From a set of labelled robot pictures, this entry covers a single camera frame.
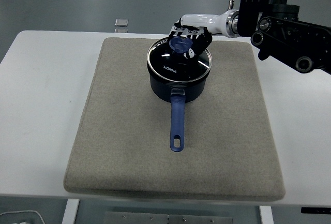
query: pot lid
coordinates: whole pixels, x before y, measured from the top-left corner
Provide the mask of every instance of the pot lid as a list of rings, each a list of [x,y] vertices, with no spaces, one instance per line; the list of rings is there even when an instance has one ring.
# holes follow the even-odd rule
[[[184,58],[171,49],[167,38],[164,38],[149,49],[147,64],[156,76],[171,82],[188,83],[208,75],[212,57],[206,49],[195,59]]]

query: handle hole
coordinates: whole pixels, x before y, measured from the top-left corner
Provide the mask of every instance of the handle hole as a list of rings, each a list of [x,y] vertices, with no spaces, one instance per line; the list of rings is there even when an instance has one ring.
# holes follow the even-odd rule
[[[180,136],[179,135],[174,136],[174,147],[176,147],[176,148],[180,147]]]

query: pot handle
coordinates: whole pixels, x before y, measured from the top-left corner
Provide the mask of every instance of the pot handle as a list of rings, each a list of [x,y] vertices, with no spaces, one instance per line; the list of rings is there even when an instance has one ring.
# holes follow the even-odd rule
[[[170,148],[174,152],[180,152],[184,149],[185,98],[183,89],[174,88],[171,90]],[[179,140],[179,146],[175,146],[176,139]]]

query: white table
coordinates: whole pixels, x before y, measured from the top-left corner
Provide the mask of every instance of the white table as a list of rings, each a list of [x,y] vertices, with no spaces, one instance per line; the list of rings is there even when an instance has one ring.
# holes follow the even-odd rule
[[[0,64],[0,195],[109,198],[63,188],[102,42],[164,36],[19,33]],[[253,50],[286,195],[276,202],[241,204],[331,206],[331,75],[318,70],[300,74],[274,58],[262,62]]]

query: gray floor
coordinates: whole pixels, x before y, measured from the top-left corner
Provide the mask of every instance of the gray floor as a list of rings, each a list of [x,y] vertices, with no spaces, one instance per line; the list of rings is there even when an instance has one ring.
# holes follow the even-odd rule
[[[0,197],[0,214],[12,211],[37,211],[46,224],[61,224],[66,209],[66,199]],[[0,216],[1,224],[28,222],[42,224],[36,213],[15,213]]]
[[[82,200],[76,223],[103,223],[105,212],[154,213],[167,215],[199,215],[231,217],[233,224],[261,224],[257,206],[155,203],[142,201]]]
[[[275,224],[330,224],[331,215],[302,214],[301,207],[272,207]]]
[[[301,21],[331,26],[331,0],[288,0],[288,3],[300,6]],[[130,33],[166,34],[184,14],[221,14],[227,5],[228,0],[0,0],[0,61],[23,30],[114,32],[115,19],[125,18],[129,19]],[[0,198],[0,206],[10,202],[13,200]],[[19,198],[14,204],[22,202],[24,199]],[[59,213],[62,208],[54,205],[53,211]],[[273,211],[280,216],[278,220],[282,218],[282,210]],[[300,215],[292,211],[283,216],[296,214]],[[276,223],[294,222],[284,219]]]

